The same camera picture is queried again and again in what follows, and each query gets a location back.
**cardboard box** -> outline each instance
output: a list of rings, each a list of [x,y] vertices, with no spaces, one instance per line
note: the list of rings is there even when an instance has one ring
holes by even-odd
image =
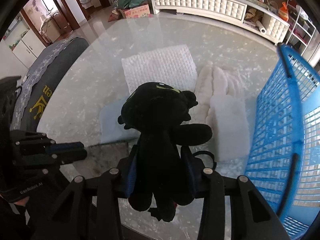
[[[148,17],[150,15],[149,5],[140,5],[132,9],[121,9],[120,10],[123,18],[140,18]]]

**orange bag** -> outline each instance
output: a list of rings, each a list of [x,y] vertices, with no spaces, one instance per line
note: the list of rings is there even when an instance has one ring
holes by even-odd
[[[283,19],[284,21],[289,21],[289,12],[287,8],[287,4],[285,2],[282,2],[282,7],[278,10],[279,17]]]

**white waffle cloth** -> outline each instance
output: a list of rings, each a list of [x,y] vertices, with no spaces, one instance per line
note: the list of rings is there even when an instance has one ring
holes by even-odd
[[[146,82],[160,82],[181,91],[195,91],[196,65],[186,45],[143,52],[122,59],[129,93]]]

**round table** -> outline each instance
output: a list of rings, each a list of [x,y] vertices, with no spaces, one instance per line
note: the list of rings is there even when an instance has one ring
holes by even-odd
[[[102,31],[61,80],[45,108],[38,131],[46,132],[57,143],[99,144],[101,109],[129,95],[121,59],[182,44],[188,46],[198,73],[210,60],[239,74],[244,81],[247,117],[253,131],[255,100],[276,65],[276,53],[223,28],[166,17],[124,19]],[[217,171],[237,177],[243,168],[244,161],[237,159],[218,163]],[[174,220],[166,223],[158,222],[148,212],[133,210],[127,200],[119,200],[122,223],[156,239],[196,239],[202,204],[202,199],[197,199],[188,206],[179,206]],[[229,239],[229,205],[226,212]]]

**blue plastic basket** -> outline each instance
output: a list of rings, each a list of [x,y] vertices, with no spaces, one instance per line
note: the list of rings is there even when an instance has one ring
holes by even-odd
[[[257,98],[244,174],[296,239],[320,206],[320,77],[289,46],[277,52],[280,59]]]

